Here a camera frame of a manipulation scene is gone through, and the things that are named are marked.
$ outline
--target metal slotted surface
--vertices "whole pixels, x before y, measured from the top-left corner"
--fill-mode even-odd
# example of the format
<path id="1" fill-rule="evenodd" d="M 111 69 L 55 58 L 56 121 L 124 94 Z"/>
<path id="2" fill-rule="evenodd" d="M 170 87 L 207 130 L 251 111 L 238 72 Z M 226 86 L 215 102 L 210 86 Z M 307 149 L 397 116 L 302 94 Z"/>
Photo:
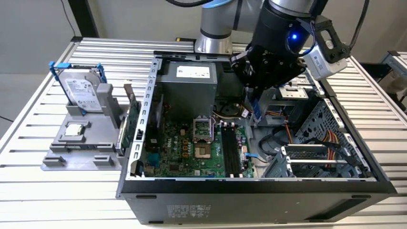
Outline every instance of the metal slotted surface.
<path id="1" fill-rule="evenodd" d="M 403 73 L 407 76 L 407 52 L 398 52 L 401 56 L 398 57 L 403 66 Z"/>
<path id="2" fill-rule="evenodd" d="M 244 47 L 235 45 L 235 50 Z M 126 103 L 123 81 L 132 81 L 142 99 L 154 50 L 191 52 L 192 43 L 84 39 L 70 44 L 60 61 L 103 63 L 108 82 L 115 86 L 114 95 Z M 190 225 L 187 228 L 382 229 L 389 224 L 394 229 L 407 227 L 406 117 L 354 59 L 350 67 L 329 81 L 399 196 L 337 223 Z M 140 224 L 126 201 L 115 199 L 119 171 L 43 172 L 40 169 L 64 120 L 66 103 L 63 91 L 48 75 L 0 140 L 0 228 L 136 228 Z"/>

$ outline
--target motherboard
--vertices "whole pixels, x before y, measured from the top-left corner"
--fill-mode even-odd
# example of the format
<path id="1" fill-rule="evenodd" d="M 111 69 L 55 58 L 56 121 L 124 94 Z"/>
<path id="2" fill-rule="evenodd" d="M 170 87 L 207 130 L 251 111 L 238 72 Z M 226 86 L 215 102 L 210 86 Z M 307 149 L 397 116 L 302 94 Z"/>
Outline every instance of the motherboard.
<path id="1" fill-rule="evenodd" d="M 166 122 L 163 146 L 148 152 L 146 176 L 254 177 L 251 162 L 244 157 L 248 151 L 244 128 L 222 124 L 203 120 L 188 124 Z M 204 140 L 198 135 L 214 138 Z"/>

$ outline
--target open computer tower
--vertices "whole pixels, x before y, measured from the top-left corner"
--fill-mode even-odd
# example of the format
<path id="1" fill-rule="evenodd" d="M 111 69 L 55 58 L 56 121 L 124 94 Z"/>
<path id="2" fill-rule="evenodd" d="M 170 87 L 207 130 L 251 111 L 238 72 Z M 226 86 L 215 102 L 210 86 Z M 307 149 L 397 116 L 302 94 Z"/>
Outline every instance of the open computer tower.
<path id="1" fill-rule="evenodd" d="M 397 193 L 326 81 L 248 93 L 227 56 L 155 52 L 118 188 L 142 224 L 338 221 Z"/>

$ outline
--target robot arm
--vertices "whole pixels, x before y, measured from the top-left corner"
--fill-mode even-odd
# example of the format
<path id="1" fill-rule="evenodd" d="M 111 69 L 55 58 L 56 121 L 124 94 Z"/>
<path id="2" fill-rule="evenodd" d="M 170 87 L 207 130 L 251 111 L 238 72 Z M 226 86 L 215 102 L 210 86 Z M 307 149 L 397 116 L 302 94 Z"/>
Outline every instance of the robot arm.
<path id="1" fill-rule="evenodd" d="M 196 52 L 231 54 L 231 31 L 239 29 L 239 22 L 258 19 L 246 51 L 234 53 L 231 57 L 231 66 L 240 82 L 254 89 L 250 101 L 259 99 L 266 89 L 280 86 L 305 73 L 306 67 L 317 80 L 346 68 L 346 58 L 351 55 L 370 0 L 365 2 L 350 46 L 342 43 L 333 21 L 321 15 L 327 1 L 214 0 L 203 5 Z M 310 36 L 313 46 L 299 53 Z"/>
<path id="2" fill-rule="evenodd" d="M 266 0 L 252 41 L 246 52 L 231 58 L 231 65 L 242 83 L 254 89 L 250 101 L 259 99 L 262 92 L 287 83 L 311 70 L 317 80 L 327 78 L 347 66 L 346 58 L 358 36 L 362 23 L 347 46 L 335 32 L 333 21 L 322 16 L 327 0 Z M 311 48 L 299 53 L 310 37 Z"/>

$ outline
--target ram slot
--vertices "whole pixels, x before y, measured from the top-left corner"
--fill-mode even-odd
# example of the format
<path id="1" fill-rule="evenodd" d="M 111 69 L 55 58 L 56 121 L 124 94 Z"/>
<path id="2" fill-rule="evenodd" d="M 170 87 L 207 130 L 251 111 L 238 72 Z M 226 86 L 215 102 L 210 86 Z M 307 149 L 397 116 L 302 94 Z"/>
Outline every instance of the ram slot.
<path id="1" fill-rule="evenodd" d="M 236 144 L 236 133 L 231 126 L 222 127 L 222 148 L 224 158 L 224 171 L 227 177 L 239 177 L 240 158 Z"/>

